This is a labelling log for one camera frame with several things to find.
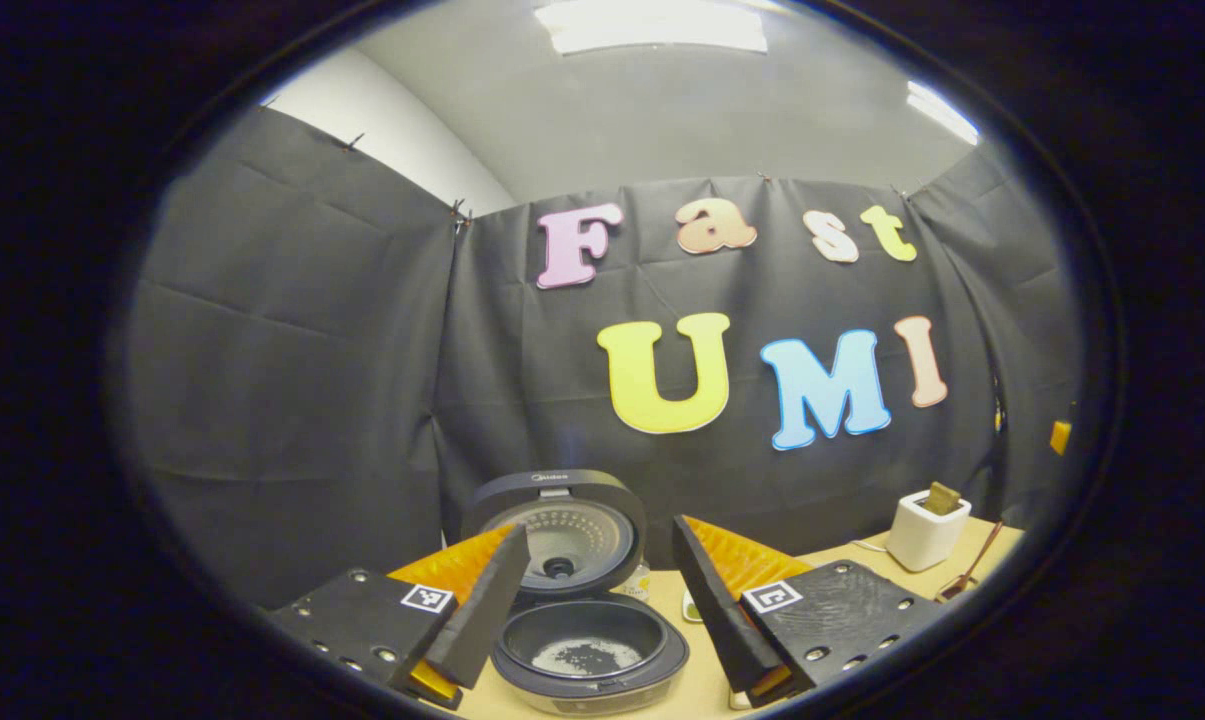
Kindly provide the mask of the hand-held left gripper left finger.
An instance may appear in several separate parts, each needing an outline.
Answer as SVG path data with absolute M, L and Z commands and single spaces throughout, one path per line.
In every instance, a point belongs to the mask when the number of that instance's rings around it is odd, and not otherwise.
M 346 569 L 269 612 L 288 647 L 375 694 L 455 708 L 477 684 L 529 562 L 506 524 L 400 569 Z

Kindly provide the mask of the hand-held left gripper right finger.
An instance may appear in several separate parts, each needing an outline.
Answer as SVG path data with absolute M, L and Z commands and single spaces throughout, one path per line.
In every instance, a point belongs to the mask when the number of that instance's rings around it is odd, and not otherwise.
M 852 560 L 815 568 L 688 515 L 672 520 L 672 556 L 727 683 L 756 707 L 825 691 L 945 609 Z

